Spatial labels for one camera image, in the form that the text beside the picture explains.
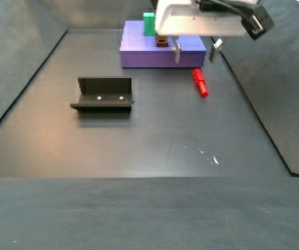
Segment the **black metal holder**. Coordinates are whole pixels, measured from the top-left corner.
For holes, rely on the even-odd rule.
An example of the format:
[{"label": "black metal holder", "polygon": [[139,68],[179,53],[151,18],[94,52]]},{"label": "black metal holder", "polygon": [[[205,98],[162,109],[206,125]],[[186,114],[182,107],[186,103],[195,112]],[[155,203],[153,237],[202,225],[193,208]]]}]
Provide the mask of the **black metal holder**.
[{"label": "black metal holder", "polygon": [[79,77],[81,98],[70,107],[78,111],[130,110],[133,103],[131,78]]}]

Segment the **gray floor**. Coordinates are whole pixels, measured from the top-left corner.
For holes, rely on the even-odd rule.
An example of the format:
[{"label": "gray floor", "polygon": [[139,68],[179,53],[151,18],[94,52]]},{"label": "gray floor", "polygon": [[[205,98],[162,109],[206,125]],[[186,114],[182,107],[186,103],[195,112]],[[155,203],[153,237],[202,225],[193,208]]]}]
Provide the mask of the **gray floor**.
[{"label": "gray floor", "polygon": [[[299,179],[221,59],[202,100],[189,69],[122,70],[117,38],[71,31],[0,125],[0,249],[299,249]],[[77,76],[107,74],[130,117],[78,117]]]},{"label": "gray floor", "polygon": [[[221,60],[190,69],[122,69],[121,32],[70,31],[0,126],[0,177],[287,176]],[[78,115],[78,76],[133,77],[129,117]]]}]

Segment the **gray wall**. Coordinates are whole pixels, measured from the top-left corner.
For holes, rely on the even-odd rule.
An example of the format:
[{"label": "gray wall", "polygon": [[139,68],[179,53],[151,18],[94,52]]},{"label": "gray wall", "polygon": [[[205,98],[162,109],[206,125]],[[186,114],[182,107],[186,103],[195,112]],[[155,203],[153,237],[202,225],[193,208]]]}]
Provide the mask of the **gray wall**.
[{"label": "gray wall", "polygon": [[299,3],[263,0],[274,29],[230,39],[223,56],[290,171],[299,174]]},{"label": "gray wall", "polygon": [[38,1],[0,0],[0,118],[66,29]]},{"label": "gray wall", "polygon": [[39,0],[54,16],[77,29],[122,28],[151,10],[150,0]]}]

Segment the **white robot part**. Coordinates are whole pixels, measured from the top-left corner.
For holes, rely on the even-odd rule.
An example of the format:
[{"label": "white robot part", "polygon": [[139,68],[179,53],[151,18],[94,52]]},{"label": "white robot part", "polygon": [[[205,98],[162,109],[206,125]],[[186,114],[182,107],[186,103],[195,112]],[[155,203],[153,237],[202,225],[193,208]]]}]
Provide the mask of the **white robot part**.
[{"label": "white robot part", "polygon": [[[255,4],[258,0],[239,2]],[[203,13],[195,0],[158,0],[154,30],[158,35],[241,36],[241,18],[229,13]]]}]

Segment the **green block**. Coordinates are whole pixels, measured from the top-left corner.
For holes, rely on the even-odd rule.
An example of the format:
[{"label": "green block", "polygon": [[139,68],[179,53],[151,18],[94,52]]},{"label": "green block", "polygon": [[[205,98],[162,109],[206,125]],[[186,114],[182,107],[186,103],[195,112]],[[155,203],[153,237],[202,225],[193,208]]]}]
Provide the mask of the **green block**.
[{"label": "green block", "polygon": [[154,13],[143,13],[143,36],[154,35]]}]

